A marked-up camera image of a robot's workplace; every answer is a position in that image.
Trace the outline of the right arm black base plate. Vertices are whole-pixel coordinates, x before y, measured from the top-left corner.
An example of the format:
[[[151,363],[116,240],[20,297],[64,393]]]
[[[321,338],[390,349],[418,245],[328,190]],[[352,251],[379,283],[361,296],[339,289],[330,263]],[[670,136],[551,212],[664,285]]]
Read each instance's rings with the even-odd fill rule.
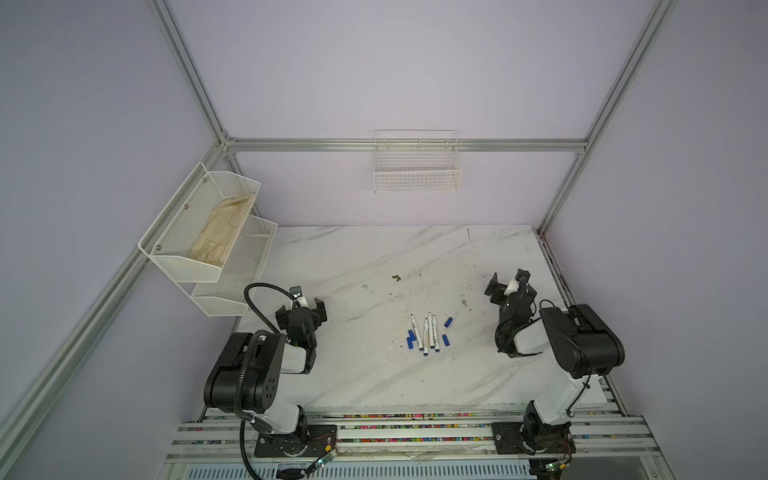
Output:
[[[575,451],[570,426],[570,423],[527,426],[522,422],[495,422],[491,430],[500,455],[568,455]]]

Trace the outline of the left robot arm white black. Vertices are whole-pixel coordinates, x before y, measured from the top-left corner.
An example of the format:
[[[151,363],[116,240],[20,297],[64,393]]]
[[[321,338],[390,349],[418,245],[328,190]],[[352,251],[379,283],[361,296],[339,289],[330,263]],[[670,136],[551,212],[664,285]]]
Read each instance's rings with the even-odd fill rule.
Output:
[[[324,302],[303,299],[276,312],[282,332],[237,332],[230,336],[209,374],[204,404],[246,421],[259,433],[305,441],[304,409],[278,395],[280,378],[307,375],[316,361],[316,330],[327,321]]]

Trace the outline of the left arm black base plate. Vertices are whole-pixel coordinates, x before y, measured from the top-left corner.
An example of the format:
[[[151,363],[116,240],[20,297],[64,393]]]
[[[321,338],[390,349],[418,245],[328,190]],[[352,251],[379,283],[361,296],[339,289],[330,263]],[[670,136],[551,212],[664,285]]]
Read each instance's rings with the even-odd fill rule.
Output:
[[[260,434],[252,453],[256,458],[321,457],[335,445],[337,433],[335,425],[308,425],[291,434]]]

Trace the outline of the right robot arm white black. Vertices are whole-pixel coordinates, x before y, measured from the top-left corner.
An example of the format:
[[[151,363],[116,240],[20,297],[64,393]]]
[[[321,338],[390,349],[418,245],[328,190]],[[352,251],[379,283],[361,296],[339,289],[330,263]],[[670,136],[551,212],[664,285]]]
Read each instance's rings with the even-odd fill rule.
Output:
[[[562,309],[538,300],[526,270],[518,270],[508,284],[493,275],[485,295],[498,307],[494,343],[499,353],[527,358],[549,351],[557,363],[544,389],[528,402],[522,421],[492,425],[497,451],[568,452],[574,408],[593,380],[623,364],[623,344],[589,305]]]

